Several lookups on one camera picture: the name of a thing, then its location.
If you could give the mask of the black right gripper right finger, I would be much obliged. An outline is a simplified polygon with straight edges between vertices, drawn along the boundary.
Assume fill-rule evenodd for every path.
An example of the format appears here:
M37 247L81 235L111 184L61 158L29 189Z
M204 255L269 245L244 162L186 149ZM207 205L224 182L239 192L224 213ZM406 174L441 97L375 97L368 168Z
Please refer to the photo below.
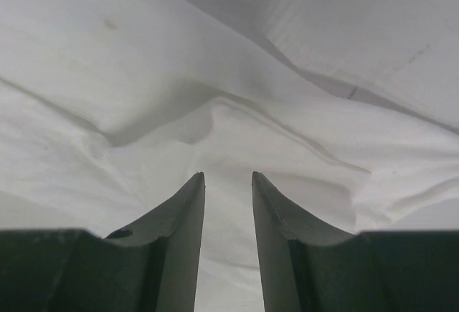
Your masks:
M351 234L252 175L266 311L456 311L458 233Z

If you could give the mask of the white t shirt robot print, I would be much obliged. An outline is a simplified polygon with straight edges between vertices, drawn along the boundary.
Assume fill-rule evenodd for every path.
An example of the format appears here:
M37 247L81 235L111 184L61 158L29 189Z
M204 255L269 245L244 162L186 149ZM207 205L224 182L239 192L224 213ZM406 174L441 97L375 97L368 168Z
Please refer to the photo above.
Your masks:
M203 172L197 311L262 311L251 176L458 227L458 0L1 0L1 227L102 237Z

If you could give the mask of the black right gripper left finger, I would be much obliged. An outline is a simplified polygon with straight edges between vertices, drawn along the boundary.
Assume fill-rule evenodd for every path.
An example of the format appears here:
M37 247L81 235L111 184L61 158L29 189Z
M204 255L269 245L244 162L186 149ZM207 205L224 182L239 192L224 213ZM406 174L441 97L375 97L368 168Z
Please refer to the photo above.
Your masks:
M192 311L203 173L105 238L60 228L1 233L3 311Z

